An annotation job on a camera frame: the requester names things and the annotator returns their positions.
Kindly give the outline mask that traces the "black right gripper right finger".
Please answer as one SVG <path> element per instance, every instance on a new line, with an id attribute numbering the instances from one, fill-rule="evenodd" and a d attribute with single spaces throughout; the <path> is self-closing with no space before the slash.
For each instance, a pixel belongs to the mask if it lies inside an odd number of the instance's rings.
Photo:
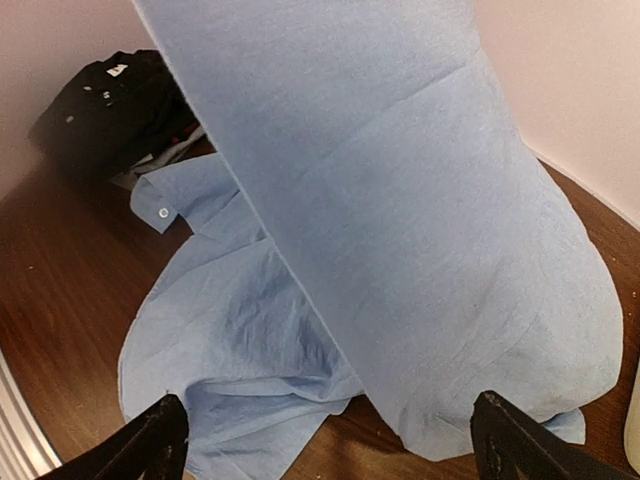
<path id="1" fill-rule="evenodd" d="M 481 479 L 632 479 L 574 448 L 494 391 L 481 393 L 471 417 L 474 458 Z"/>

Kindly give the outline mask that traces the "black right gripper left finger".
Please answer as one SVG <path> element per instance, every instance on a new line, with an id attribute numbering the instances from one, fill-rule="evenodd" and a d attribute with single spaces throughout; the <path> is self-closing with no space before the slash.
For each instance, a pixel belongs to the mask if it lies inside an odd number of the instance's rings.
<path id="1" fill-rule="evenodd" d="M 95 448 L 47 474 L 49 480 L 181 479 L 187 413 L 167 394 Z"/>

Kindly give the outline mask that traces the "light blue long sleeve shirt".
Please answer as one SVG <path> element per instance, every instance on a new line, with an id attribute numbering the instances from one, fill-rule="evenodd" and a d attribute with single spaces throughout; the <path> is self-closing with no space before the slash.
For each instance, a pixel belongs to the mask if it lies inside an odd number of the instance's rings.
<path id="1" fill-rule="evenodd" d="M 359 395 L 431 461 L 471 452 L 486 390 L 584 442 L 622 309 L 471 2 L 136 7 L 215 153 L 132 192 L 192 234 L 123 345 L 127 418 L 176 395 L 199 479 L 280 478 Z"/>

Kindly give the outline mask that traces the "white plastic tub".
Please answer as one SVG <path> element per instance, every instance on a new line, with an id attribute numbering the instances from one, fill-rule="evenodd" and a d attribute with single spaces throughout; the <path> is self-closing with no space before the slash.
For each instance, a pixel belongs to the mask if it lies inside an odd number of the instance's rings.
<path id="1" fill-rule="evenodd" d="M 637 366 L 635 382 L 624 426 L 624 451 L 630 466 L 640 473 L 640 365 Z"/>

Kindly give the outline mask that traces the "grey folded shirt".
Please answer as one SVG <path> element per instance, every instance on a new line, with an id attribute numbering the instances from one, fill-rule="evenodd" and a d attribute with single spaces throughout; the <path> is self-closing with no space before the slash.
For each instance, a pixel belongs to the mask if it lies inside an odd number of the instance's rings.
<path id="1" fill-rule="evenodd" d="M 187 141 L 177 145 L 172 145 L 169 142 L 166 147 L 162 147 L 156 153 L 146 155 L 123 173 L 113 177 L 110 182 L 123 189 L 132 190 L 141 176 L 180 162 L 187 151 L 205 137 L 204 129 L 200 124 L 195 124 L 190 127 L 193 128 L 194 131 Z"/>

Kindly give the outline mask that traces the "red black plaid shirt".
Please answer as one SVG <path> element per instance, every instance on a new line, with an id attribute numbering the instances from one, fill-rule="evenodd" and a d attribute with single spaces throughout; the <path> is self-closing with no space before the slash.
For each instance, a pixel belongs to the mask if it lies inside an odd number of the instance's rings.
<path id="1" fill-rule="evenodd" d="M 170 143 L 172 145 L 177 145 L 179 143 L 187 141 L 190 138 L 193 131 L 194 129 L 191 127 L 180 130 L 178 133 L 176 133 L 174 136 L 171 137 Z"/>

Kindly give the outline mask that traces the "front aluminium frame rail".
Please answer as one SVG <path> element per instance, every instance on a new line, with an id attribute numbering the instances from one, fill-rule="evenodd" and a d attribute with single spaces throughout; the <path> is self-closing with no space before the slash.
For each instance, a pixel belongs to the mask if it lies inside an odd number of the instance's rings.
<path id="1" fill-rule="evenodd" d="M 36 479 L 62 462 L 37 423 L 1 355 L 1 478 Z"/>

